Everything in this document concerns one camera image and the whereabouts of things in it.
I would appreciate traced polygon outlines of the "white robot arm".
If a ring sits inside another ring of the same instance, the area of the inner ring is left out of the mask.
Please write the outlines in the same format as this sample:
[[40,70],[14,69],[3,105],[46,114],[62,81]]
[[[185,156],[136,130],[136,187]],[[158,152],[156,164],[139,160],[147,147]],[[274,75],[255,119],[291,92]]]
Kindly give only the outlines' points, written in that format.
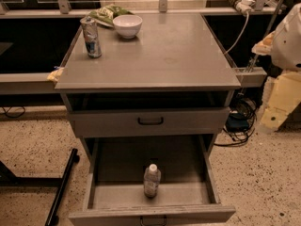
[[296,4],[277,28],[255,44],[252,52],[270,56],[282,70],[264,85],[260,126],[276,131],[301,103],[301,4]]

